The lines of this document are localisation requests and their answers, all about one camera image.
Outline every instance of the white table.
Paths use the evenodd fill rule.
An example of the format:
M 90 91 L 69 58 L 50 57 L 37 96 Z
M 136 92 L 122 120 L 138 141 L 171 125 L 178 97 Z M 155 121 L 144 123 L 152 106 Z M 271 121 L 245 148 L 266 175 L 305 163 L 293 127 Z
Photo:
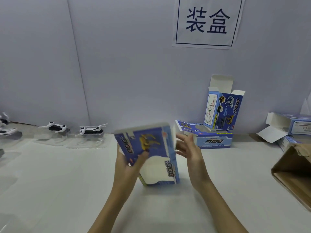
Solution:
M 13 216 L 24 232 L 86 233 L 110 193 L 116 145 L 111 139 L 104 149 L 67 149 L 29 140 L 16 148 L 22 154 L 0 167 L 0 185 L 6 183 L 0 218 Z M 211 179 L 250 233 L 311 231 L 311 213 L 271 176 L 278 146 L 234 142 L 202 152 Z M 113 232 L 215 232 L 186 160 L 179 156 L 177 163 L 181 184 L 146 188 L 138 180 Z

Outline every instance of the cardboard box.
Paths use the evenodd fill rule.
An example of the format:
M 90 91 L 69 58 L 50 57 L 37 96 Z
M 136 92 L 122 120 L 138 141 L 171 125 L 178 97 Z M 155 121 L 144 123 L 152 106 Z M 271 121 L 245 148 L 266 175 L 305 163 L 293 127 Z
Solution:
M 291 143 L 295 144 L 311 144 L 311 136 L 305 135 L 286 135 L 276 141 L 283 151 L 286 151 Z
M 310 115 L 268 113 L 266 124 L 270 126 L 257 134 L 270 143 L 286 135 L 311 135 Z
M 176 162 L 176 128 L 169 123 L 121 129 L 114 132 L 120 148 L 133 166 L 144 150 L 149 151 L 149 158 L 142 166 L 139 179 L 144 186 L 179 183 Z
M 213 75 L 204 124 L 211 131 L 233 130 L 245 91 L 233 90 L 233 77 Z
M 271 173 L 311 211 L 311 144 L 291 144 Z
M 176 120 L 179 132 L 194 135 L 194 143 L 200 149 L 230 148 L 233 134 L 228 131 L 210 131 L 204 124 Z

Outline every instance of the left hand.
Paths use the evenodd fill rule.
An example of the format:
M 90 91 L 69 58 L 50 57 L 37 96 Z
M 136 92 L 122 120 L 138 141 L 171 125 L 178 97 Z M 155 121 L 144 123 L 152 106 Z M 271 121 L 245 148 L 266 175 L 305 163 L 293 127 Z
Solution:
M 134 166 L 129 166 L 126 157 L 119 152 L 119 144 L 117 146 L 117 160 L 115 165 L 115 178 L 112 186 L 111 194 L 119 196 L 125 202 L 134 189 L 134 185 L 138 178 L 140 169 L 148 159 L 149 153 L 144 151 L 138 156 Z

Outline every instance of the forearm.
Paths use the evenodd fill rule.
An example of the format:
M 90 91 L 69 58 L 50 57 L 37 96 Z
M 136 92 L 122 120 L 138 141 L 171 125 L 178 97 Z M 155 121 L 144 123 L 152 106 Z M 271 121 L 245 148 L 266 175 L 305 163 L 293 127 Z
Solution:
M 200 194 L 213 217 L 219 233 L 248 233 L 228 207 L 212 181 L 205 184 Z
M 124 203 L 121 196 L 111 192 L 88 233 L 110 233 Z

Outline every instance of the sign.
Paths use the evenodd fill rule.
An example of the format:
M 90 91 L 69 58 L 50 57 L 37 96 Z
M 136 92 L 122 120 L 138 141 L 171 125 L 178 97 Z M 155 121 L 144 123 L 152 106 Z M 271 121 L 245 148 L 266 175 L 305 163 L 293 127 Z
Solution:
M 176 0 L 173 46 L 230 49 L 245 0 Z

